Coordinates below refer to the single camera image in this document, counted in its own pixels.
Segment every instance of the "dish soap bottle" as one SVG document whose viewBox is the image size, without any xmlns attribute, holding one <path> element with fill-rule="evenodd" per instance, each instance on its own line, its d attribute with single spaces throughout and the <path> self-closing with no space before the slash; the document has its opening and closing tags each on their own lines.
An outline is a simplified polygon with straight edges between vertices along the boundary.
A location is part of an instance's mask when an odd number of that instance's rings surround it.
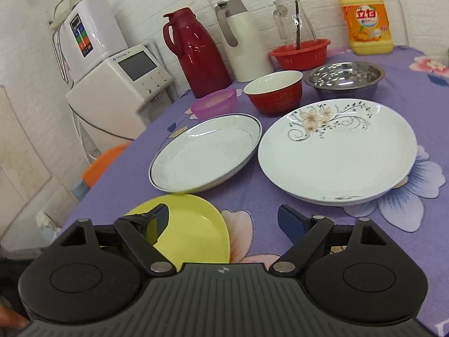
<svg viewBox="0 0 449 337">
<path fill-rule="evenodd" d="M 393 50 L 383 0 L 338 0 L 355 54 L 387 54 Z"/>
</svg>

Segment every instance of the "yellow plate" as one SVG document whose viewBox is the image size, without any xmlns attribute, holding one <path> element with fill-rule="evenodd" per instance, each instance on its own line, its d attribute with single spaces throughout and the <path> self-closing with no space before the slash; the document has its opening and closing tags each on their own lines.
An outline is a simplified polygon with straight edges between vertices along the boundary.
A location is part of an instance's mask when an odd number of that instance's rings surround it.
<svg viewBox="0 0 449 337">
<path fill-rule="evenodd" d="M 158 204 L 168 206 L 169 218 L 154 246 L 178 270 L 184 262 L 229 263 L 228 229 L 210 202 L 190 194 L 170 194 L 144 202 L 127 215 L 146 213 Z"/>
</svg>

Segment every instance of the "stainless steel bowl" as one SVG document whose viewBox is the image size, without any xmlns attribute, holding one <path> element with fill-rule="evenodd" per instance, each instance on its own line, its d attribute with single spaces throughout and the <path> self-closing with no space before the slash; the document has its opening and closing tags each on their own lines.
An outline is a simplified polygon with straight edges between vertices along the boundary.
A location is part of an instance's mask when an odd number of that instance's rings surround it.
<svg viewBox="0 0 449 337">
<path fill-rule="evenodd" d="M 322 100 L 344 97 L 371 100 L 384 77 L 382 67 L 373 63 L 343 62 L 314 69 L 305 82 L 315 87 Z"/>
</svg>

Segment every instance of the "hand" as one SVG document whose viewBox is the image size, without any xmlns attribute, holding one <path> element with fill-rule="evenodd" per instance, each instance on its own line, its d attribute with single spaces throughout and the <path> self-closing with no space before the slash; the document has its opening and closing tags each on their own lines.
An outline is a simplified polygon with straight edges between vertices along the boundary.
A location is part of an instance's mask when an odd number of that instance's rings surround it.
<svg viewBox="0 0 449 337">
<path fill-rule="evenodd" d="M 22 329 L 28 325 L 29 321 L 6 306 L 0 306 L 0 327 L 11 329 Z"/>
</svg>

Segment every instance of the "white thermos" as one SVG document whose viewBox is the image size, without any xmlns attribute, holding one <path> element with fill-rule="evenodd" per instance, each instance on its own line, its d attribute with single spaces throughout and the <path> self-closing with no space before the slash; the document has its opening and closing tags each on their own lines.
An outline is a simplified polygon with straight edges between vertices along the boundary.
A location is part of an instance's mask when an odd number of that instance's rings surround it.
<svg viewBox="0 0 449 337">
<path fill-rule="evenodd" d="M 268 49 L 241 0 L 215 7 L 221 40 L 238 82 L 255 80 L 274 71 Z"/>
</svg>

